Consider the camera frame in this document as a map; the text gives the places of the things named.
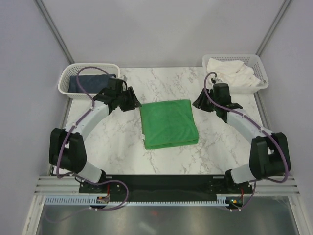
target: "gray wall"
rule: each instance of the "gray wall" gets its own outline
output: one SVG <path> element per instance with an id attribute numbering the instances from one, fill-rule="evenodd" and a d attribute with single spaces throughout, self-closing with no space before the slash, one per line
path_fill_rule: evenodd
<path id="1" fill-rule="evenodd" d="M 283 0 L 43 0 L 76 62 L 201 66 L 254 54 Z"/>
<path id="2" fill-rule="evenodd" d="M 47 171 L 49 134 L 66 97 L 67 61 L 32 0 L 0 4 L 0 234 L 22 232 L 34 188 Z"/>
<path id="3" fill-rule="evenodd" d="M 313 1 L 295 0 L 261 56 L 261 96 L 274 131 L 288 138 L 291 163 L 313 221 Z"/>

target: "crumpled white cloth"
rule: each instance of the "crumpled white cloth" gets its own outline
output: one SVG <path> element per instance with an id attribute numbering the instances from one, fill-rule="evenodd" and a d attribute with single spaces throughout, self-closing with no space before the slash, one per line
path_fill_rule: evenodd
<path id="1" fill-rule="evenodd" d="M 208 73 L 216 72 L 218 79 L 232 87 L 257 87 L 262 84 L 254 76 L 254 70 L 240 60 L 219 61 L 210 58 L 206 70 Z"/>

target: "gray floor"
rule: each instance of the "gray floor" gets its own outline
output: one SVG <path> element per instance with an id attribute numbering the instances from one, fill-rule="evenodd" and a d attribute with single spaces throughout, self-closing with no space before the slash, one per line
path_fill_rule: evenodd
<path id="1" fill-rule="evenodd" d="M 45 206 L 60 219 L 80 206 Z M 297 235 L 287 198 L 253 198 L 241 212 L 213 207 L 134 207 L 84 211 L 59 224 L 41 220 L 43 235 Z"/>

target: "white marble surface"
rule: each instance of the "white marble surface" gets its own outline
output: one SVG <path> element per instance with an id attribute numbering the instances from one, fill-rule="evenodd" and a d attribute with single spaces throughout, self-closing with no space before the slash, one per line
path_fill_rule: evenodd
<path id="1" fill-rule="evenodd" d="M 121 69 L 141 103 L 190 99 L 202 90 L 202 68 Z M 252 94 L 232 95 L 246 112 L 261 123 Z M 74 100 L 68 116 L 72 123 L 90 106 Z M 85 141 L 88 160 L 107 174 L 224 174 L 246 164 L 250 145 L 234 128 L 215 113 L 192 107 L 199 143 L 196 145 L 145 150 L 140 139 L 139 110 L 121 112 L 118 108 L 101 121 Z"/>

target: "dark blue cloth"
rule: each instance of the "dark blue cloth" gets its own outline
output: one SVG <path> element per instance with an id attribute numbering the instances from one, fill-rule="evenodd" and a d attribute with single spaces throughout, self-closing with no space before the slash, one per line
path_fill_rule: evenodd
<path id="1" fill-rule="evenodd" d="M 116 77 L 115 74 L 110 75 L 82 75 L 78 76 L 79 83 L 88 93 L 99 93 L 103 88 L 108 85 L 108 80 L 110 77 Z M 69 88 L 70 93 L 83 93 L 83 91 L 78 87 L 76 82 L 76 76 L 69 77 Z"/>

